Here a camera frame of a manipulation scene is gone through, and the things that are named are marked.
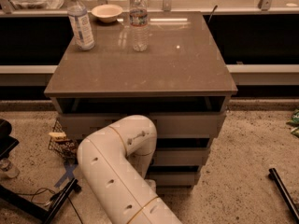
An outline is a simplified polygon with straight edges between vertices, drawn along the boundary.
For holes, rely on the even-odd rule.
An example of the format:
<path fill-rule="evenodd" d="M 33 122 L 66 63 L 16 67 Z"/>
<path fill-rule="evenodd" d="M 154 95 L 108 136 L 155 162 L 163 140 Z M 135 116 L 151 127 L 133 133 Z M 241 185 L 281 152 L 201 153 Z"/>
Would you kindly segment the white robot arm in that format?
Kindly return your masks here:
<path fill-rule="evenodd" d="M 78 146 L 79 168 L 112 224 L 182 224 L 145 180 L 156 140 L 153 122 L 134 115 Z"/>

